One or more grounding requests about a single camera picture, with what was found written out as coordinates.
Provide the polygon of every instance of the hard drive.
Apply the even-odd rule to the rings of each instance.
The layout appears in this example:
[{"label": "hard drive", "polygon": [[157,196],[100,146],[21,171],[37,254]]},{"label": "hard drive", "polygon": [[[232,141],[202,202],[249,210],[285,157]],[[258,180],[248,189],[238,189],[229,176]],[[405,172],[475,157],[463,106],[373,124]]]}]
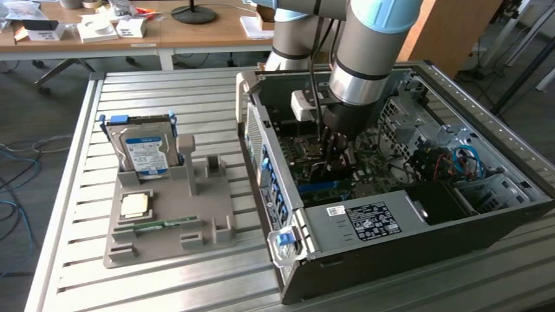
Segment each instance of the hard drive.
[{"label": "hard drive", "polygon": [[180,164],[173,114],[112,116],[101,128],[110,141],[122,172],[136,171],[140,179],[154,179]]}]

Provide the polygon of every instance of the motherboard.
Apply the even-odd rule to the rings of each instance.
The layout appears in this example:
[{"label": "motherboard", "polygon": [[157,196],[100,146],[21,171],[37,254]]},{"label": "motherboard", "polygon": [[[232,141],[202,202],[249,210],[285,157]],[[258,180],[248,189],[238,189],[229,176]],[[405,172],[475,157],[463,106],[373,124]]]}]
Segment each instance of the motherboard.
[{"label": "motherboard", "polygon": [[408,182],[408,174],[402,177],[392,175],[392,165],[378,152],[376,138],[377,132],[372,129],[357,136],[345,152],[350,156],[344,157],[349,170],[341,171],[336,178],[320,177],[318,166],[322,165],[322,159],[316,135],[278,138],[304,207],[381,194]]}]

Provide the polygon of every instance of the small white device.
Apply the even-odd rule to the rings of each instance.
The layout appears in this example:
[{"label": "small white device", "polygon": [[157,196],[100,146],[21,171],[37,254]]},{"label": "small white device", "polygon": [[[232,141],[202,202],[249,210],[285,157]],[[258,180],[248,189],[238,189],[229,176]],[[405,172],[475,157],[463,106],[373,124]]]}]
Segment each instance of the small white device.
[{"label": "small white device", "polygon": [[313,120],[310,111],[316,109],[316,106],[306,101],[302,90],[293,91],[290,94],[290,108],[297,121]]},{"label": "small white device", "polygon": [[24,20],[30,41],[60,41],[65,27],[58,21]]},{"label": "small white device", "polygon": [[141,38],[145,35],[146,19],[130,18],[121,19],[114,27],[114,31],[121,38]]},{"label": "small white device", "polygon": [[82,43],[118,39],[113,25],[109,21],[82,21],[77,24],[77,30],[80,41]]}]

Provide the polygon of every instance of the blue hard drive label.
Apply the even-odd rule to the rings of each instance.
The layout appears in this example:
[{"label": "blue hard drive label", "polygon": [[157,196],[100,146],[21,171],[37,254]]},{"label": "blue hard drive label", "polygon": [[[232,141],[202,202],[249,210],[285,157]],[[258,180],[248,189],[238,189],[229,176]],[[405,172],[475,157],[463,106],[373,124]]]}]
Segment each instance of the blue hard drive label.
[{"label": "blue hard drive label", "polygon": [[346,215],[361,241],[401,232],[382,201],[346,209]]},{"label": "blue hard drive label", "polygon": [[165,154],[160,151],[160,147],[162,146],[161,137],[128,138],[125,145],[134,171],[138,174],[148,176],[161,174],[166,171]]}]

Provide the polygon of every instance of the white box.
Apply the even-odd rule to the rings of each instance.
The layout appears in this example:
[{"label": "white box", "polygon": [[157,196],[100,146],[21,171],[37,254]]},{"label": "white box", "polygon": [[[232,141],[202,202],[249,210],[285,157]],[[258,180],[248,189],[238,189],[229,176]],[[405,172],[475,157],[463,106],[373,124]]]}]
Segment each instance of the white box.
[{"label": "white box", "polygon": [[121,38],[141,38],[145,35],[146,19],[122,19],[117,23],[114,30]]},{"label": "white box", "polygon": [[108,21],[84,21],[77,24],[77,31],[82,43],[120,38]]},{"label": "white box", "polygon": [[30,41],[60,41],[65,27],[58,24],[52,31],[30,31],[26,29]]}]

